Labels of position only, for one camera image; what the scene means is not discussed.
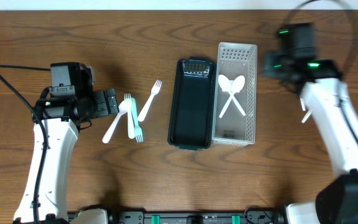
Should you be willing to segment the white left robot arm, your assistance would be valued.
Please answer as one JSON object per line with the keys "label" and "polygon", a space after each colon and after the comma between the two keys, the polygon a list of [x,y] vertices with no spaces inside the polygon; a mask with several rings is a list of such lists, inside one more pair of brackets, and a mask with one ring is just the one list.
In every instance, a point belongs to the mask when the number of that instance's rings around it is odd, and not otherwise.
{"label": "white left robot arm", "polygon": [[114,89],[93,90],[90,66],[53,63],[50,70],[52,84],[33,107],[34,153],[14,223],[68,221],[68,173],[81,124],[119,112]]}

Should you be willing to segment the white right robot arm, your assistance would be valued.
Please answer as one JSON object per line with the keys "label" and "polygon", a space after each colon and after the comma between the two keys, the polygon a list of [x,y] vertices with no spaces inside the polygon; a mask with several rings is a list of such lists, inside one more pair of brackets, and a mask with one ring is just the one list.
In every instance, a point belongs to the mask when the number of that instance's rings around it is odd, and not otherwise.
{"label": "white right robot arm", "polygon": [[358,223],[358,116],[342,72],[318,59],[310,23],[283,25],[278,50],[264,55],[263,75],[291,84],[312,117],[331,160],[334,180],[310,202],[285,207],[284,223]]}

